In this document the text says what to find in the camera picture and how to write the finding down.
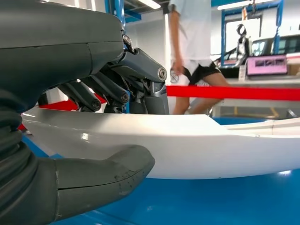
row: blue surface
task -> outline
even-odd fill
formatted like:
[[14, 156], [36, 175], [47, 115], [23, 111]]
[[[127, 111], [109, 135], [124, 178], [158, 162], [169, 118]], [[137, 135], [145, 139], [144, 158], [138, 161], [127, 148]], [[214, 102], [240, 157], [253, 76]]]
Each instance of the blue surface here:
[[219, 180], [145, 179], [127, 198], [52, 225], [298, 225], [299, 203], [300, 170]]
[[32, 142], [30, 139], [29, 139], [26, 136], [23, 136], [22, 141], [27, 144], [29, 149], [31, 149], [32, 152], [34, 152], [36, 156], [38, 157], [48, 157], [47, 154], [43, 152], [41, 149], [38, 148], [33, 142]]

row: red rope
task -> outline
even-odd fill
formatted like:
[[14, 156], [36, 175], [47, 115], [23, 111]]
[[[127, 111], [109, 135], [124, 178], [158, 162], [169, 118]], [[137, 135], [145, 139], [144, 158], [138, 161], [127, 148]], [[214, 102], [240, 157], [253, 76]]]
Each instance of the red rope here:
[[300, 89], [167, 86], [170, 97], [300, 101]]
[[[105, 103], [106, 101], [100, 96], [95, 94], [102, 104]], [[40, 108], [44, 109], [57, 109], [57, 110], [66, 110], [66, 111], [71, 111], [71, 110], [76, 110], [77, 106], [74, 102], [71, 100], [68, 101], [62, 101], [62, 102], [56, 102], [48, 105], [40, 105]]]

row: car window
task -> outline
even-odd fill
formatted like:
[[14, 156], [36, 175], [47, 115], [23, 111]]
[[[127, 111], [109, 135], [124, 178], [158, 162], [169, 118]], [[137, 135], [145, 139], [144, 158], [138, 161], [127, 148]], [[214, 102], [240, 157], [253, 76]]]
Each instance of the car window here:
[[[300, 35], [283, 37], [279, 41], [278, 54], [297, 53], [300, 52]], [[274, 53], [274, 42], [271, 46], [271, 53]]]
[[234, 51], [234, 52], [231, 53], [229, 56], [228, 60], [237, 60], [237, 51]]
[[231, 55], [230, 53], [225, 54], [225, 55], [224, 56], [224, 60], [228, 60], [228, 58], [229, 58], [230, 55]]
[[265, 52], [265, 48], [266, 46], [266, 40], [262, 41], [255, 41], [253, 43], [252, 50], [253, 55], [254, 56], [259, 56]]

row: robotic hand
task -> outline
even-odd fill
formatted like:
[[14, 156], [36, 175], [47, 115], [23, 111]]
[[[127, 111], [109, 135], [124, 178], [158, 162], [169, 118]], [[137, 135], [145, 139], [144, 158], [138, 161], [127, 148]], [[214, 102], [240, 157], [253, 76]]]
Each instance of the robotic hand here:
[[80, 83], [59, 88], [78, 104], [79, 110], [83, 105], [90, 112], [99, 110], [100, 103], [96, 103], [97, 99], [84, 88], [87, 85], [107, 101], [105, 113], [122, 113], [129, 101], [130, 113], [169, 114], [166, 70], [141, 49], [133, 49], [127, 35], [123, 34], [123, 42], [126, 49], [119, 59], [110, 61]]
[[[17, 130], [21, 113], [53, 87], [82, 102], [83, 111], [97, 110], [100, 105], [84, 83], [89, 75], [105, 83], [99, 90], [126, 102], [109, 73], [123, 71], [118, 65], [129, 63], [127, 54], [139, 54], [124, 52], [118, 18], [38, 0], [0, 1], [0, 15], [0, 224], [44, 225], [96, 209], [130, 194], [154, 166], [141, 146], [103, 161], [38, 158]], [[145, 81], [152, 87], [147, 97], [158, 95], [158, 81]]]

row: pink sign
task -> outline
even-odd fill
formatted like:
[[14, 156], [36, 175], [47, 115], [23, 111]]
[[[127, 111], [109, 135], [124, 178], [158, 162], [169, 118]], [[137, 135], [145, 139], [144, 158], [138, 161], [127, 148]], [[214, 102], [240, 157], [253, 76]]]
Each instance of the pink sign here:
[[247, 75], [286, 74], [288, 72], [286, 55], [249, 57], [247, 69]]

